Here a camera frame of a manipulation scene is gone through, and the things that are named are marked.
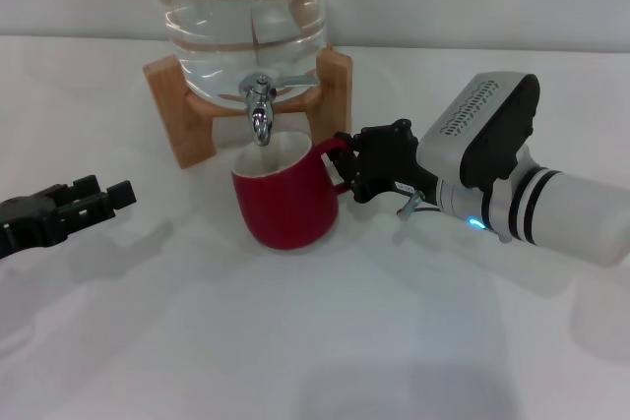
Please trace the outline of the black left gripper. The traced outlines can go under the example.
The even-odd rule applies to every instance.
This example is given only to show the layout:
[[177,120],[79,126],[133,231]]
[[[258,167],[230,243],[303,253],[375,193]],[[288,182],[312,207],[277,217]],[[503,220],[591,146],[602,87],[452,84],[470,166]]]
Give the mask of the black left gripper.
[[95,175],[55,184],[46,197],[21,196],[1,203],[1,257],[55,246],[69,235],[110,220],[136,203],[129,181],[102,190]]

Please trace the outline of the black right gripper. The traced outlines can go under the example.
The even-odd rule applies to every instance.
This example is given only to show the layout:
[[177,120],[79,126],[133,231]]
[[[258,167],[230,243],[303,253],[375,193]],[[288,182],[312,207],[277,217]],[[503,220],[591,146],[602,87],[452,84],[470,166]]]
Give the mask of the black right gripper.
[[409,119],[366,127],[357,134],[337,132],[334,141],[337,149],[327,157],[342,179],[334,185],[337,194],[352,192],[358,203],[366,204],[386,192],[410,197],[420,191],[425,202],[436,204],[438,178],[418,164],[419,140]]

